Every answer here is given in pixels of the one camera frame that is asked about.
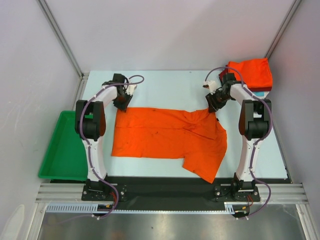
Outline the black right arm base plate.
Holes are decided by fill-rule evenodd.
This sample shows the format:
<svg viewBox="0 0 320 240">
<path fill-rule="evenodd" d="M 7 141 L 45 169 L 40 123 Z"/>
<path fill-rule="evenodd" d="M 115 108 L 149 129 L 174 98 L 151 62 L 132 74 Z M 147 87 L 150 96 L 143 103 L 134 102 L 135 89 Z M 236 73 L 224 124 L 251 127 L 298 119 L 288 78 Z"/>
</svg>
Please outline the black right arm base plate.
<svg viewBox="0 0 320 240">
<path fill-rule="evenodd" d="M 259 202 L 261 200 L 256 182 L 232 180 L 231 184 L 215 185 L 217 202 Z"/>
</svg>

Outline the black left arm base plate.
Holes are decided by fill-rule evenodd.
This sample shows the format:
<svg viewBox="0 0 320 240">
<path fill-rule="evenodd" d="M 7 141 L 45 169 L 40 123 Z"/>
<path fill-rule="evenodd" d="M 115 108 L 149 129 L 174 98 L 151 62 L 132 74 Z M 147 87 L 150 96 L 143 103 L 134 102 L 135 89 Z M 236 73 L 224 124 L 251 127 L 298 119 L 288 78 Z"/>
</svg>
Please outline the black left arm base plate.
<svg viewBox="0 0 320 240">
<path fill-rule="evenodd" d="M 122 177 L 107 176 L 104 180 L 116 188 L 119 202 L 128 200 L 127 186 Z M 87 179 L 83 186 L 81 200 L 92 202 L 111 201 L 113 199 L 112 194 L 116 196 L 116 191 L 111 186 L 101 180 L 93 181 Z"/>
</svg>

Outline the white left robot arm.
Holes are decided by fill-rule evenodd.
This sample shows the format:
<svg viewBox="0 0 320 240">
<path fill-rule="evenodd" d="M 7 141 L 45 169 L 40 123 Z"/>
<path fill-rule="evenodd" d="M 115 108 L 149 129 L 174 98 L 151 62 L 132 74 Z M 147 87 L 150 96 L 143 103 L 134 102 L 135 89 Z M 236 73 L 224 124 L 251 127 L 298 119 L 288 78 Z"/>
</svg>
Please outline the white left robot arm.
<svg viewBox="0 0 320 240">
<path fill-rule="evenodd" d="M 98 182 L 107 176 L 103 156 L 103 139 L 107 129 L 105 108 L 113 104 L 125 112 L 135 89 L 136 85 L 129 78 L 115 73 L 112 80 L 104 82 L 90 99 L 76 102 L 74 128 L 85 148 L 88 180 Z"/>
</svg>

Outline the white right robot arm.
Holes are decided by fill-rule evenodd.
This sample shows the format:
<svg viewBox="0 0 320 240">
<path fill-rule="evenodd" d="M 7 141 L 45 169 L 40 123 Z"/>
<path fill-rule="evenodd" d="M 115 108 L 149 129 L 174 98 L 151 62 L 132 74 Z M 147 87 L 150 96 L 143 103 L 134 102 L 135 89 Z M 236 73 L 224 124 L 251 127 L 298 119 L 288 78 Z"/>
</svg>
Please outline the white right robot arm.
<svg viewBox="0 0 320 240">
<path fill-rule="evenodd" d="M 235 200 L 242 201 L 258 182 L 255 168 L 261 144 L 273 128 L 272 103 L 264 95 L 256 96 L 242 80 L 236 79 L 234 73 L 226 73 L 220 87 L 207 78 L 203 87 L 209 90 L 205 98 L 210 113 L 222 109 L 229 100 L 241 105 L 238 130 L 242 136 L 242 150 L 230 194 Z"/>
</svg>

